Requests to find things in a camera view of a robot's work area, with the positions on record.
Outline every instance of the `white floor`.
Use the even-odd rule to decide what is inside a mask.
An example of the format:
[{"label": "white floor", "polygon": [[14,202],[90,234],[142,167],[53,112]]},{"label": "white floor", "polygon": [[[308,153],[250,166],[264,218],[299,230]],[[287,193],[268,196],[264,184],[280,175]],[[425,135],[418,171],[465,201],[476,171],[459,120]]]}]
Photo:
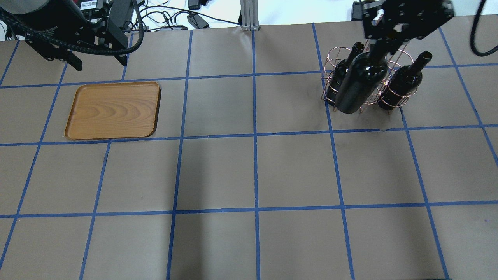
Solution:
[{"label": "white floor", "polygon": [[[351,6],[354,0],[259,0],[258,15],[260,24],[296,24],[310,22],[336,22],[349,21],[351,19]],[[160,4],[165,0],[149,0],[149,5]],[[188,9],[188,0],[170,0],[167,4],[171,7]],[[479,0],[453,0],[456,15],[476,14]],[[207,6],[202,6],[197,12],[210,15],[215,18],[229,21],[239,19],[241,5],[239,0],[209,0]],[[157,9],[175,13],[174,9]],[[498,14],[498,0],[487,0],[483,14]],[[152,15],[160,21],[159,14]],[[178,16],[178,24],[183,24],[192,29],[186,18],[186,14]],[[203,17],[211,28],[232,27],[233,24],[215,21]],[[150,28],[161,27],[152,20],[145,19],[145,24]],[[3,30],[0,29],[0,41],[4,40]]]}]

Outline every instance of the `white label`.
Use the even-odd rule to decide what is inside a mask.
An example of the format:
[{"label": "white label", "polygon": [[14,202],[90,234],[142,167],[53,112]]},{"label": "white label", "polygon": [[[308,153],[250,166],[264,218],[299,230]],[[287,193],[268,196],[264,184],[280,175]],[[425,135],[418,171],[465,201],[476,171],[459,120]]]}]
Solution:
[{"label": "white label", "polygon": [[80,10],[95,9],[97,7],[97,0],[81,2]]}]

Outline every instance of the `wooden tray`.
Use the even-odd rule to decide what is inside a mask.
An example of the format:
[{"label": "wooden tray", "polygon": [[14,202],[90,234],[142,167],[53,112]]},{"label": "wooden tray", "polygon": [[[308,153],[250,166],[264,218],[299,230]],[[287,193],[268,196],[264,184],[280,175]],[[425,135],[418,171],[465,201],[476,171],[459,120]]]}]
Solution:
[{"label": "wooden tray", "polygon": [[64,135],[71,140],[150,136],[156,129],[160,96],[156,82],[81,86]]}]

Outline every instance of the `wine bottle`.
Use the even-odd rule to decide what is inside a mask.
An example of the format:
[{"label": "wine bottle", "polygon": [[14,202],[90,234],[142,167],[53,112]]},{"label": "wine bottle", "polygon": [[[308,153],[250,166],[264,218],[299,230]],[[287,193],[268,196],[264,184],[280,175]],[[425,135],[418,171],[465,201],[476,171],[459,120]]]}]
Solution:
[{"label": "wine bottle", "polygon": [[332,74],[332,78],[329,81],[327,90],[325,91],[325,96],[327,97],[326,100],[330,105],[335,106],[336,93],[339,91],[341,87],[341,83],[343,82],[344,77],[346,76],[346,72],[348,71],[351,62],[355,57],[361,54],[364,49],[365,45],[363,45],[363,43],[360,42],[355,43],[351,48],[351,52],[349,53],[348,58],[341,60],[337,64],[336,68],[334,69],[334,74]]},{"label": "wine bottle", "polygon": [[367,100],[387,74],[387,52],[388,45],[377,41],[371,51],[364,52],[353,60],[336,96],[339,111],[352,114]]},{"label": "wine bottle", "polygon": [[432,53],[422,52],[412,65],[399,68],[388,82],[388,87],[380,93],[377,101],[384,110],[396,108],[404,96],[410,95],[422,82],[422,69],[431,61]]}]

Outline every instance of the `power adapter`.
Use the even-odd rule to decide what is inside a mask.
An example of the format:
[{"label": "power adapter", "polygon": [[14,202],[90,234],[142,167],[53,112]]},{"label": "power adapter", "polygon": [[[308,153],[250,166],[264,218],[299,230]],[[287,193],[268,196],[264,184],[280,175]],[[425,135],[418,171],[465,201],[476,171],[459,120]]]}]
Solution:
[{"label": "power adapter", "polygon": [[198,14],[189,14],[187,20],[196,29],[209,28],[209,24]]}]

